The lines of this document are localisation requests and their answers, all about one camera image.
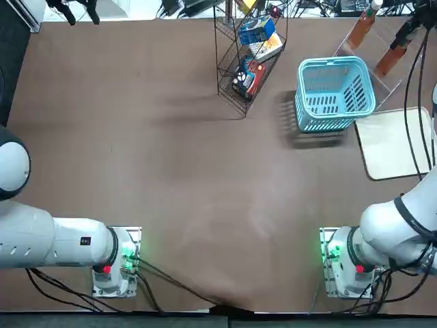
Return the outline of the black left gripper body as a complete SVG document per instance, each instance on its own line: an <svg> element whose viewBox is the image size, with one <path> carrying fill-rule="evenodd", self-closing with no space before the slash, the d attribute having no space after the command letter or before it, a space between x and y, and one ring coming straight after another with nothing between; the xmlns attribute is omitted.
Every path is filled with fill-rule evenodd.
<svg viewBox="0 0 437 328"><path fill-rule="evenodd" d="M84 5L86 8L94 8L96 7L97 1L96 0L72 0L73 2L80 3L81 5ZM46 0L47 5L51 8L58 8L61 6L65 6L68 1L62 1L62 0Z"/></svg>

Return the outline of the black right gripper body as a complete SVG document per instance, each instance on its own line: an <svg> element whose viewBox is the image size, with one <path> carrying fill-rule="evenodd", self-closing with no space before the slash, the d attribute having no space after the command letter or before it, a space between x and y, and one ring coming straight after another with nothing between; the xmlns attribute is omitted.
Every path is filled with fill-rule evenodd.
<svg viewBox="0 0 437 328"><path fill-rule="evenodd" d="M436 24L436 1L416 0L413 1L414 12L411 21L414 24Z"/></svg>

